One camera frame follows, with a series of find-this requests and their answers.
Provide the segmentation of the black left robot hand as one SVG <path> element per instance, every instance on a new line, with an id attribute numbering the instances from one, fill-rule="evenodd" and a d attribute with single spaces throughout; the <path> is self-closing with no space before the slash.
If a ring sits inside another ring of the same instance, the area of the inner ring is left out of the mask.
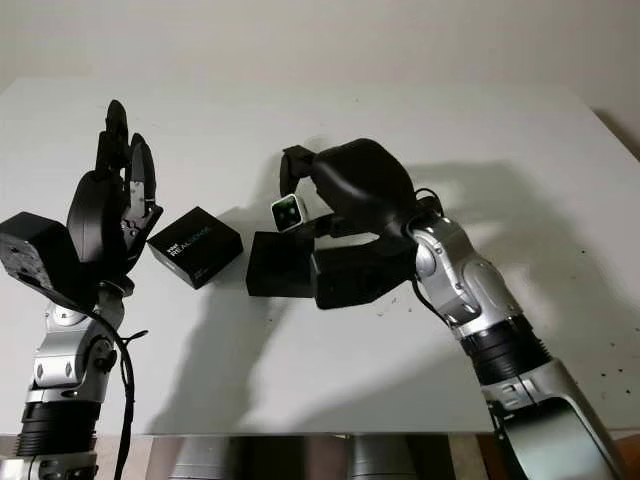
<path id="1" fill-rule="evenodd" d="M 79 260 L 93 278 L 121 279 L 134 268 L 163 213 L 156 187 L 151 149 L 141 134 L 129 133 L 126 110 L 114 99 L 95 167 L 80 179 L 67 217 Z"/>

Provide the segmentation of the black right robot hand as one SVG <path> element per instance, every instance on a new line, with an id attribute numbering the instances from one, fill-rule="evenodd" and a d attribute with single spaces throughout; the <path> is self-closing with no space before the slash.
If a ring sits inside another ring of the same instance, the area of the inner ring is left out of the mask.
<path id="1" fill-rule="evenodd" d="M 301 145 L 283 150 L 280 193 L 293 194 L 309 178 L 331 213 L 314 223 L 318 236 L 375 234 L 402 238 L 417 211 L 412 180 L 378 142 L 359 138 L 313 152 Z"/>

